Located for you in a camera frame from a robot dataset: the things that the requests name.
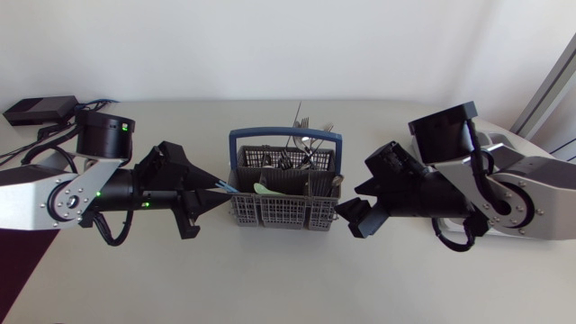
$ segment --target black cable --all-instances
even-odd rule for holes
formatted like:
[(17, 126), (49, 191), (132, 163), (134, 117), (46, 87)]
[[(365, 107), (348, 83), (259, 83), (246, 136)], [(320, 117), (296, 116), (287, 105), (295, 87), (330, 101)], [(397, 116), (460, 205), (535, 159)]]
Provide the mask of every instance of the black cable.
[(482, 153), (484, 154), (484, 156), (488, 159), (488, 170), (486, 171), (488, 175), (491, 175), (494, 173), (494, 157), (492, 156), (492, 154), (486, 150), (483, 149)]
[(35, 158), (36, 156), (38, 156), (43, 151), (45, 151), (47, 149), (54, 149), (56, 146), (74, 138), (81, 131), (81, 129), (82, 129), (81, 127), (76, 126), (72, 131), (68, 132), (66, 135), (60, 136), (59, 138), (51, 140), (50, 142), (48, 142), (46, 144), (39, 145), (39, 146), (29, 150), (28, 153), (26, 153), (26, 155), (22, 159), (21, 163), (23, 165), (30, 164), (32, 159)]
[(567, 145), (570, 145), (570, 144), (571, 144), (572, 142), (574, 142), (575, 140), (576, 140), (576, 139), (573, 139), (573, 140), (570, 140), (570, 141), (564, 143), (564, 144), (561, 145), (559, 148), (557, 148), (557, 149), (553, 150), (552, 152), (550, 152), (550, 154), (554, 154), (554, 153), (556, 153), (557, 151), (565, 148)]
[(61, 147), (53, 147), (51, 149), (56, 150), (58, 153), (60, 153), (62, 155), (62, 157), (64, 157), (66, 159), (66, 161), (70, 165), (70, 169), (72, 170), (72, 172), (74, 172), (75, 174), (78, 173), (78, 169), (76, 168), (76, 164), (74, 163), (74, 159), (72, 159), (72, 157), (64, 149), (62, 149)]
[(94, 216), (94, 224), (100, 231), (102, 238), (109, 246), (118, 247), (120, 244), (124, 242), (124, 240), (128, 237), (128, 233), (130, 232), (130, 226), (132, 225), (132, 217), (134, 216), (134, 211), (127, 211), (126, 212), (126, 220), (124, 221), (124, 227), (122, 231), (118, 235), (117, 238), (113, 238), (112, 232), (110, 231), (110, 227), (108, 227), (108, 223), (106, 222), (106, 218), (100, 212), (98, 212)]
[(24, 151), (26, 151), (26, 150), (28, 150), (28, 149), (31, 149), (31, 148), (33, 148), (34, 146), (42, 143), (44, 140), (47, 140), (47, 139), (49, 139), (49, 138), (51, 138), (51, 137), (54, 137), (54, 136), (60, 134), (62, 131), (65, 131), (65, 130), (69, 129), (71, 126), (72, 126), (72, 124), (67, 124), (67, 125), (64, 126), (63, 128), (59, 128), (59, 130), (57, 130), (57, 131), (55, 131), (55, 132), (52, 132), (52, 133), (48, 133), (48, 134), (47, 134), (46, 132), (43, 132), (43, 133), (42, 133), (42, 132), (39, 131), (39, 137), (38, 137), (38, 139), (37, 139), (36, 141), (34, 141), (33, 143), (30, 143), (30, 144), (28, 144), (28, 145), (26, 145), (26, 146), (23, 146), (23, 147), (21, 147), (21, 148), (14, 149), (14, 150), (12, 150), (12, 151), (10, 151), (10, 152), (8, 152), (8, 153), (4, 153), (3, 155), (1, 155), (0, 158), (6, 158), (6, 157), (9, 157), (9, 158), (7, 158), (7, 159), (3, 160), (2, 162), (0, 162), (0, 166), (3, 166), (4, 164), (8, 163), (10, 160), (12, 160), (13, 158), (17, 157), (18, 155), (20, 155), (20, 154), (23, 153)]
[(474, 246), (475, 237), (470, 232), (470, 230), (467, 226), (464, 226), (464, 232), (466, 233), (466, 237), (468, 238), (468, 241), (465, 244), (456, 243), (456, 242), (446, 238), (444, 236), (444, 234), (442, 234), (442, 230), (440, 229), (440, 225), (438, 224), (437, 218), (432, 219), (432, 228), (434, 228), (434, 232), (436, 233), (436, 236), (440, 239), (440, 241), (442, 241), (442, 243), (444, 243), (444, 245), (447, 248), (450, 248), (453, 251), (466, 252), (471, 247)]
[(502, 203), (496, 197), (496, 194), (494, 193), (494, 190), (492, 190), (490, 182), (488, 181), (488, 177), (486, 176), (488, 172), (484, 170), (482, 160), (482, 147), (480, 145), (480, 141), (478, 140), (478, 136), (476, 135), (476, 127), (474, 122), (470, 119), (466, 120), (466, 124), (468, 125), (468, 131), (470, 132), (470, 138), (472, 140), (473, 146), (473, 151), (470, 154), (470, 165), (472, 167), (472, 174), (474, 176), (476, 187), (478, 188), (481, 196), (492, 205), (497, 213), (500, 215), (506, 215), (508, 213), (508, 209), (504, 203)]

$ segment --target white tabletop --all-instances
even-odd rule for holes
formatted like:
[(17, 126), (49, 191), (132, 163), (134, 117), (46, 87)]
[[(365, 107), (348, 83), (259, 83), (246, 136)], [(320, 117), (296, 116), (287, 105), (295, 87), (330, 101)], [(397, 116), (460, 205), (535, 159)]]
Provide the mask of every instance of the white tabletop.
[[(103, 113), (136, 121), (130, 166), (168, 140), (226, 180), (229, 131), (290, 126), (297, 107), (295, 101), (119, 103)], [(300, 117), (309, 116), (314, 128), (334, 122), (342, 134), (343, 202), (371, 177), (365, 158), (390, 140), (408, 148), (407, 123), (438, 110), (303, 102)], [(0, 152), (32, 141), (38, 129), (0, 122)], [(440, 243), (425, 219), (389, 218), (374, 236), (358, 239), (344, 220), (329, 232), (241, 228), (229, 210), (224, 203), (203, 214), (200, 234), (188, 240), (180, 239), (171, 211), (137, 211), (120, 247), (107, 246), (96, 229), (62, 230), (5, 322), (574, 322), (576, 240), (485, 237), (459, 254)], [(117, 233), (123, 214), (108, 219)]]

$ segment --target metal frame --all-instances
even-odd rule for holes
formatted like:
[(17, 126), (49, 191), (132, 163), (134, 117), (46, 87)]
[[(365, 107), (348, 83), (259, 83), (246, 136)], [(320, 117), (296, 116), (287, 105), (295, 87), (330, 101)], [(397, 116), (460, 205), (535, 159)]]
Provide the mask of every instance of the metal frame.
[(576, 34), (510, 131), (532, 139), (576, 82)]

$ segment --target cutlery basket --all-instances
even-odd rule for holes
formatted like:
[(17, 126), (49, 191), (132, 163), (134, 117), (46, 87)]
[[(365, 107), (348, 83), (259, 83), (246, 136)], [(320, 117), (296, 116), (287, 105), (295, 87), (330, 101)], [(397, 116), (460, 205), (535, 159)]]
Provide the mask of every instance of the cutlery basket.
[[(314, 170), (282, 170), (277, 161), (286, 151), (296, 167), (305, 157), (297, 148), (242, 146), (237, 139), (254, 136), (297, 136), (333, 141), (336, 149), (318, 149), (314, 154)], [(276, 229), (329, 230), (335, 219), (334, 206), (340, 197), (340, 185), (332, 187), (332, 179), (340, 174), (342, 137), (322, 130), (291, 127), (258, 127), (233, 130), (229, 135), (229, 185), (239, 190), (231, 199), (232, 213), (239, 226)], [(262, 156), (272, 158), (272, 167), (262, 166)], [(283, 194), (258, 194), (254, 183)]]

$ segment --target blue utensil handle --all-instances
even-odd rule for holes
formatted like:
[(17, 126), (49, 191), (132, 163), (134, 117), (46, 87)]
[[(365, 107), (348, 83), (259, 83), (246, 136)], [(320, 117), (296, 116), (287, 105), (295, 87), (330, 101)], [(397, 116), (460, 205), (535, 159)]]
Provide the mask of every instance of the blue utensil handle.
[(229, 135), (230, 166), (232, 170), (238, 167), (237, 139), (255, 136), (296, 136), (309, 137), (318, 140), (333, 141), (336, 144), (334, 156), (336, 174), (340, 174), (342, 164), (342, 135), (324, 130), (300, 129), (295, 127), (253, 127), (240, 130), (231, 130)]

